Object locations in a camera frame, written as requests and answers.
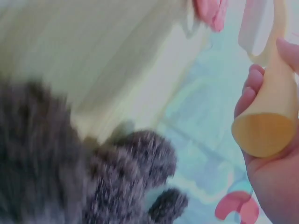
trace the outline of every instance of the play mat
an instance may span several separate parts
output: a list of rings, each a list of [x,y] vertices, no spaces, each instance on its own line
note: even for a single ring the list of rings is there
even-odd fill
[[[244,4],[229,0],[225,28],[211,35],[158,127],[179,158],[166,187],[177,186],[190,198],[175,224],[271,223],[258,205],[230,130],[251,65],[237,42]],[[149,204],[162,190],[149,193]]]

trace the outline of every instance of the gray fluffy toy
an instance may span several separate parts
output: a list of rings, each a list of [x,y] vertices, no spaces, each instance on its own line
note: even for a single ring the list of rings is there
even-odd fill
[[[186,195],[169,189],[149,210],[144,196],[176,162],[152,131],[89,150],[63,98],[40,83],[0,84],[1,224],[171,224]]]

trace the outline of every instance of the hand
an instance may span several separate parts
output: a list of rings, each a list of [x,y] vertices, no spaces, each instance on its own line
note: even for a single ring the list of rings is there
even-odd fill
[[[282,59],[299,74],[299,45],[277,40]],[[252,65],[235,117],[254,101],[263,83],[264,69]],[[299,223],[299,127],[292,142],[271,158],[255,158],[242,151],[249,181],[267,217],[274,224]]]

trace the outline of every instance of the fur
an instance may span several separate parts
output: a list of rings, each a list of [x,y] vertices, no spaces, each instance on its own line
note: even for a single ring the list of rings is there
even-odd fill
[[[0,85],[0,217],[6,223],[77,224],[86,156],[63,98],[40,83]]]

